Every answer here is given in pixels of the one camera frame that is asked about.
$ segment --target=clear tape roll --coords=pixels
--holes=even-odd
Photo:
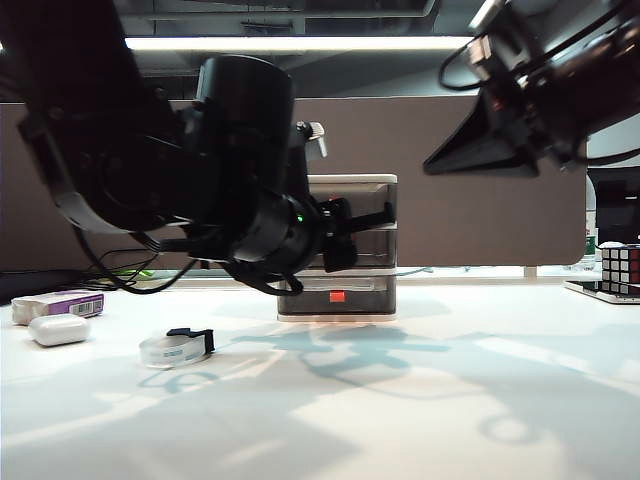
[[[181,335],[171,330],[163,337],[153,337],[140,344],[140,359],[153,368],[175,368],[198,362],[213,351],[213,332],[192,332]]]

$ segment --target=cable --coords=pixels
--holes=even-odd
[[[74,225],[73,232],[76,238],[78,239],[78,242],[80,243],[80,247],[82,248],[82,251],[89,258],[89,260],[91,260],[93,264],[98,268],[100,273],[104,275],[106,278],[108,278],[109,280],[111,280],[111,282],[113,282],[113,284],[118,288],[121,288],[125,292],[133,293],[135,295],[150,295],[152,293],[161,292],[162,290],[169,288],[171,285],[176,283],[185,273],[187,273],[191,269],[191,267],[193,267],[197,262],[197,260],[191,260],[171,280],[160,285],[159,287],[148,288],[148,289],[134,288],[128,285],[127,282],[123,281],[121,278],[118,278],[109,269],[107,269],[107,267],[105,267],[105,265],[100,261],[100,259],[96,257],[95,253],[93,253],[93,250],[91,250],[91,247],[87,243],[87,239],[84,236],[84,232],[80,228]]]
[[[2,270],[0,275],[25,275],[31,273],[84,273],[81,270],[66,269],[66,268],[50,268],[45,270]]]
[[[617,6],[613,7],[611,10],[609,10],[604,15],[598,17],[596,20],[591,22],[589,25],[584,27],[582,30],[579,30],[578,32],[574,33],[569,38],[567,38],[565,41],[559,43],[558,45],[556,45],[554,48],[552,48],[548,52],[546,52],[543,55],[540,55],[539,57],[536,57],[536,58],[534,58],[532,60],[529,60],[527,63],[524,63],[524,64],[520,65],[519,67],[515,68],[513,70],[513,74],[514,75],[525,75],[525,74],[531,73],[533,70],[535,70],[536,68],[542,66],[544,63],[546,63],[549,60],[551,60],[553,57],[558,55],[560,52],[566,50],[569,47],[572,47],[573,45],[578,43],[580,40],[584,39],[587,35],[592,34],[597,29],[599,29],[600,27],[604,26],[609,20],[613,19],[616,15],[618,15],[624,9],[624,7],[627,6],[627,4],[629,2],[630,2],[630,0],[621,0],[620,3],[618,3]]]
[[[136,268],[133,273],[129,274],[127,279],[125,280],[125,282],[129,285],[135,285],[137,282],[134,280],[134,278],[136,278],[138,275],[140,275],[140,273],[147,268],[151,263],[153,263],[156,259],[158,258],[158,255],[154,255],[153,257],[149,258],[148,260],[145,260],[143,262],[138,262],[135,265],[138,265],[138,268]],[[117,277],[124,277],[125,273],[123,272],[122,274],[118,275],[117,273],[114,273]]]
[[[114,248],[113,250],[107,250],[102,255],[100,255],[100,260],[104,260],[109,255],[113,255],[116,253],[138,253],[138,252],[148,252],[147,248]]]
[[[613,163],[623,162],[630,158],[640,155],[640,148],[634,148],[627,152],[615,153],[613,155],[606,155],[603,157],[576,157],[576,160],[580,163],[584,163],[591,167],[602,167],[605,165],[611,165]]]
[[[446,88],[448,90],[453,90],[454,92],[466,92],[468,90],[475,90],[477,88],[480,88],[484,84],[484,82],[478,81],[476,83],[469,83],[467,85],[452,85],[450,83],[447,83],[444,79],[447,73],[447,68],[449,68],[449,65],[451,65],[451,63],[453,63],[453,61],[456,60],[462,54],[462,52],[464,52],[467,49],[467,47],[471,44],[471,42],[473,42],[477,38],[478,37],[474,37],[473,40],[471,40],[466,45],[457,49],[455,52],[453,52],[451,55],[445,58],[445,60],[442,62],[442,64],[440,65],[440,68],[438,69],[438,83],[440,84],[441,87]]]
[[[148,250],[151,250],[152,252],[160,251],[160,242],[158,242],[157,240],[150,237],[144,232],[130,233],[129,236],[133,238],[135,241],[137,241],[138,243],[141,243],[142,245],[144,245]]]
[[[432,267],[420,267],[420,268],[416,268],[415,270],[410,270],[408,272],[399,272],[394,274],[395,277],[406,277],[408,275],[415,275],[416,273],[422,273],[422,272],[426,272],[426,273],[433,273],[433,268]]]
[[[256,290],[268,295],[281,297],[293,297],[300,295],[304,290],[302,283],[291,273],[269,274],[255,270],[255,265],[244,262],[229,262],[221,264],[222,268],[231,275],[234,280],[242,282]],[[269,283],[284,280],[290,290],[274,288]]]
[[[627,6],[629,2],[630,0],[621,0],[620,3],[618,3],[618,5],[613,7],[607,13],[598,17],[596,20],[591,22],[589,25],[587,25],[583,29],[571,35],[569,38],[559,43],[558,45],[556,45],[554,48],[544,53],[543,55],[540,55],[539,57],[536,57],[522,65],[519,65],[511,73],[513,74],[514,77],[518,75],[530,74],[533,70],[541,67],[544,63],[548,62],[553,57],[561,53],[562,51],[575,45],[577,42],[584,39],[587,35],[592,34],[597,29],[604,26],[609,20],[613,19],[616,15],[618,15]],[[440,86],[456,92],[465,92],[468,90],[475,90],[477,88],[482,87],[482,85],[485,84],[485,82],[483,81],[478,81],[476,83],[470,83],[467,85],[452,85],[447,83],[444,79],[446,70],[449,67],[449,65],[451,65],[451,63],[453,63],[453,61],[456,60],[469,47],[469,45],[473,41],[477,40],[480,36],[474,37],[473,40],[471,40],[469,43],[467,43],[463,47],[460,47],[458,50],[453,52],[442,62],[442,64],[440,65],[440,68],[438,69],[438,83],[440,84]]]

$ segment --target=white table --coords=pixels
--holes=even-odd
[[[2,319],[3,479],[638,479],[640,307],[403,285],[398,320],[283,324],[250,290],[110,293],[86,343]],[[138,361],[213,328],[208,360]]]

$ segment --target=plastic drawer organizer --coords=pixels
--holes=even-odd
[[[395,175],[310,175],[318,201],[346,198],[354,216],[396,206]],[[296,321],[387,321],[396,311],[397,225],[354,235],[358,259],[350,270],[326,273],[319,255],[298,274],[304,292],[278,298],[278,319]]]

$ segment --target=rubik's cube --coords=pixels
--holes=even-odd
[[[622,293],[623,295],[640,295],[640,287],[634,287],[626,283],[602,282],[602,290],[605,292]]]
[[[602,280],[640,283],[640,245],[603,248]]]

